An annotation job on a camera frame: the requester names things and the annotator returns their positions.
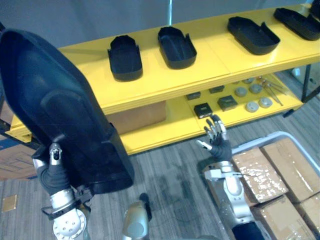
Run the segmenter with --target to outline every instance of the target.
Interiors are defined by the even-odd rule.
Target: robotic hand
[[[202,148],[208,150],[214,162],[203,170],[204,177],[211,189],[213,198],[225,223],[232,229],[237,240],[263,240],[244,197],[244,188],[231,163],[232,149],[225,125],[217,115],[211,115],[204,127],[210,144],[197,140]]]

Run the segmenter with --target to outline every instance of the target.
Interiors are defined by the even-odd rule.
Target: shelf board
[[[268,74],[264,76],[269,81],[286,86],[274,75]],[[166,120],[146,126],[135,131],[131,131],[122,134],[121,140],[128,154],[135,154],[145,150],[149,150],[155,147],[160,147],[166,144],[174,143],[177,141],[185,140],[191,137],[199,136],[205,133],[203,127],[206,125],[206,119],[198,119],[193,109],[195,105],[208,103],[213,112],[223,120],[227,127],[252,121],[254,119],[266,117],[279,112],[284,112],[289,109],[297,109],[302,106],[302,102],[296,98],[291,92],[287,91],[287,95],[277,92],[277,97],[283,103],[283,106],[276,103],[265,90],[262,90],[259,94],[253,94],[248,91],[245,97],[237,97],[234,91],[237,87],[249,88],[249,84],[239,82],[238,84],[227,84],[223,92],[210,94],[209,90],[201,92],[201,97],[193,100],[187,100],[185,96],[176,97],[166,101]],[[238,106],[232,110],[222,111],[217,104],[217,101],[221,97],[232,95],[237,101]],[[250,113],[245,110],[245,104],[249,101],[258,100],[261,97],[268,97],[272,100],[273,104],[269,108],[260,107],[257,112]],[[22,125],[22,123],[15,118],[12,121],[11,129],[7,132],[9,135],[17,132],[29,134],[29,130]],[[26,138],[28,135],[20,135],[20,137]]]
[[[304,15],[309,4],[286,6]],[[273,17],[275,8],[226,14],[174,24],[189,33],[197,50],[195,63],[185,69],[170,69],[164,62],[158,44],[160,27],[128,33],[139,45],[143,76],[130,82],[114,79],[107,54],[115,38],[62,47],[59,50],[85,75],[105,114],[148,105],[192,92],[202,91],[249,77],[320,62],[320,40],[308,41]],[[241,46],[227,30],[228,19],[240,16],[262,21],[281,42],[274,51],[253,55]]]

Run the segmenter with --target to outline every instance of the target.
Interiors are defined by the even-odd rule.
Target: cardboard box
[[[119,134],[159,123],[166,120],[166,117],[166,101],[140,106],[106,116],[108,121],[115,126]]]
[[[241,181],[249,205],[265,203],[288,192],[281,177],[259,148],[234,155],[233,162],[243,174]]]
[[[274,240],[316,239],[285,195],[258,207],[252,207],[251,211]]]
[[[320,193],[295,205],[304,222],[320,239]]]
[[[0,178],[24,179],[36,175],[32,161],[35,150],[0,135]]]
[[[291,202],[300,203],[320,192],[320,178],[289,138],[266,145],[261,151],[288,187]]]

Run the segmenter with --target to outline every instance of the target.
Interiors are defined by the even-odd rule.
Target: metal tool
[[[278,103],[280,104],[281,106],[283,106],[283,103],[279,100],[279,98],[277,97],[277,95],[275,94],[275,92],[273,91],[276,90],[284,95],[287,95],[287,92],[286,92],[286,88],[279,85],[279,84],[276,84],[276,83],[273,83],[271,81],[269,81],[268,79],[266,78],[263,78],[262,76],[259,76],[257,77],[258,80],[261,81],[261,85],[263,86],[263,88],[266,90],[266,92]]]

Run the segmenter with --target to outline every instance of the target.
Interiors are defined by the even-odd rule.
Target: silver metal joint
[[[86,229],[86,216],[76,208],[56,218],[53,223],[53,233],[57,240],[90,240]]]
[[[130,205],[125,213],[122,240],[148,240],[149,220],[142,201]]]
[[[50,196],[50,202],[53,209],[61,208],[67,204],[71,204],[75,199],[74,191],[72,188],[67,188],[61,191],[56,192]]]
[[[215,169],[220,169],[223,173],[234,172],[234,167],[230,161],[218,161],[212,164]]]

